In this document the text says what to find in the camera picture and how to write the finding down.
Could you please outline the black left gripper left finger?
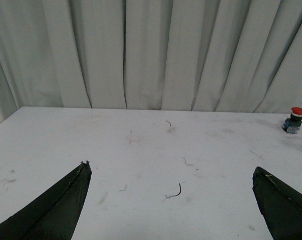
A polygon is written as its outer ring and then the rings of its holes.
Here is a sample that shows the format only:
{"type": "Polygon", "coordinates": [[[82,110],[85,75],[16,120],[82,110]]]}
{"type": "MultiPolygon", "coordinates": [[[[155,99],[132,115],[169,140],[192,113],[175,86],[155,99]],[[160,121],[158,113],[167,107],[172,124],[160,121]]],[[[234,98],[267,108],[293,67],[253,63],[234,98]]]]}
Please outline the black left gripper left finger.
{"type": "Polygon", "coordinates": [[[82,162],[0,223],[0,240],[70,240],[84,206],[91,175],[89,162],[82,162]]]}

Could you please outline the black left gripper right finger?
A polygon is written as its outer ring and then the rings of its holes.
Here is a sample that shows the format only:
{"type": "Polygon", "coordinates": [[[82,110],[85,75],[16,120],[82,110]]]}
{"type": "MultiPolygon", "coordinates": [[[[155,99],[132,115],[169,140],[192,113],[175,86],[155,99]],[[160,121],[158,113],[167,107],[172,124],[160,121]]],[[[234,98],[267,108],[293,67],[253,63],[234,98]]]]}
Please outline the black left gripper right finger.
{"type": "Polygon", "coordinates": [[[252,190],[274,240],[302,240],[302,194],[266,171],[256,167],[252,190]]]}

